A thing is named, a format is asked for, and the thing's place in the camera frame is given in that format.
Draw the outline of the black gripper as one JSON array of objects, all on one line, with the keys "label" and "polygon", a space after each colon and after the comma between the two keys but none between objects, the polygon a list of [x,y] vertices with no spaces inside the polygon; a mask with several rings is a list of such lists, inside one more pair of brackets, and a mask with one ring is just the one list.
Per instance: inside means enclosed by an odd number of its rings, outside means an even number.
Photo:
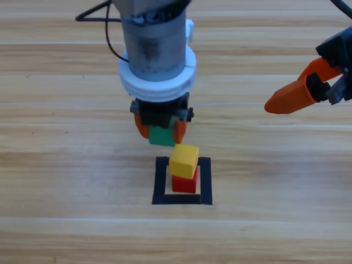
[{"label": "black gripper", "polygon": [[188,122],[194,117],[193,108],[189,108],[190,93],[165,102],[149,102],[136,98],[130,105],[134,113],[135,125],[143,138],[149,139],[149,126],[167,129],[171,121],[175,144],[181,144],[187,130]]},{"label": "black gripper", "polygon": [[[297,80],[277,90],[265,104],[265,111],[290,114],[315,103],[331,105],[351,99],[351,27],[316,47],[321,56],[309,63]],[[342,74],[332,86],[327,82]]]}]

